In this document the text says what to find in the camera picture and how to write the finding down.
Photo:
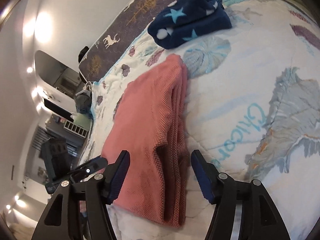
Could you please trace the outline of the dark purple deer mattress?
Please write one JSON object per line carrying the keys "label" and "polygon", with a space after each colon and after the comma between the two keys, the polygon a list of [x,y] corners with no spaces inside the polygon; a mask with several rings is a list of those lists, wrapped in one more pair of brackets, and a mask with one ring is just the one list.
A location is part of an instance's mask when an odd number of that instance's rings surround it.
{"label": "dark purple deer mattress", "polygon": [[132,0],[79,63],[82,81],[99,81],[148,23],[174,0]]}

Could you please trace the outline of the wall mirror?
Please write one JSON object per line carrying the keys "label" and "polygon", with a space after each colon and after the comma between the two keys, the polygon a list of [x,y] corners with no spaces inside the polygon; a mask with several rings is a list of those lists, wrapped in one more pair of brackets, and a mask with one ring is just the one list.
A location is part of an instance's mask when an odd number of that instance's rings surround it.
{"label": "wall mirror", "polygon": [[70,98],[84,86],[78,72],[41,50],[35,52],[35,70],[44,82]]}

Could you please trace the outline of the white sea-pattern quilt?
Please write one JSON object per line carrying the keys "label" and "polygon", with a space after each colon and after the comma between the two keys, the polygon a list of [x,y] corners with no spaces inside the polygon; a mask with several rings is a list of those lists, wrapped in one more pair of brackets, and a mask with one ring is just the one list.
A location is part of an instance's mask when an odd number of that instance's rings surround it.
{"label": "white sea-pattern quilt", "polygon": [[219,171],[259,179],[292,239],[319,219],[319,27],[282,0],[222,0],[232,28],[176,49],[185,138]]}

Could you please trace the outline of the dark grey bag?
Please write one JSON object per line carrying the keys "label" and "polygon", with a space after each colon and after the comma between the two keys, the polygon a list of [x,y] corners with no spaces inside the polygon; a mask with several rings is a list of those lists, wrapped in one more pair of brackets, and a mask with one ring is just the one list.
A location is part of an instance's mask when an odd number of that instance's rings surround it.
{"label": "dark grey bag", "polygon": [[76,111],[80,114],[87,114],[91,112],[92,105],[92,83],[87,82],[83,89],[76,93],[74,97]]}

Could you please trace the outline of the pink knit sweater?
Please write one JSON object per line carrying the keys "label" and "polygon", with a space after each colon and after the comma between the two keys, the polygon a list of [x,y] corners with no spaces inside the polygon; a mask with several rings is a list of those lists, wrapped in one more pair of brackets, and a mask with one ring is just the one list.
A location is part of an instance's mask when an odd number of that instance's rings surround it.
{"label": "pink knit sweater", "polygon": [[123,150],[130,154],[116,204],[175,228],[185,221],[189,153],[182,115],[186,91],[187,69],[176,54],[129,83],[101,153],[109,163]]}

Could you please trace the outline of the navy star fleece garment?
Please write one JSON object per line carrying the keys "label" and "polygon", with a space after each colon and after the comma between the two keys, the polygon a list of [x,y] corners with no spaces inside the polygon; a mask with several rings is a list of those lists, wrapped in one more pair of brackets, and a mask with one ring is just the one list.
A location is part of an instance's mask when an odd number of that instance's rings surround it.
{"label": "navy star fleece garment", "polygon": [[175,0],[150,23],[148,33],[160,47],[174,49],[200,36],[231,27],[222,0]]}

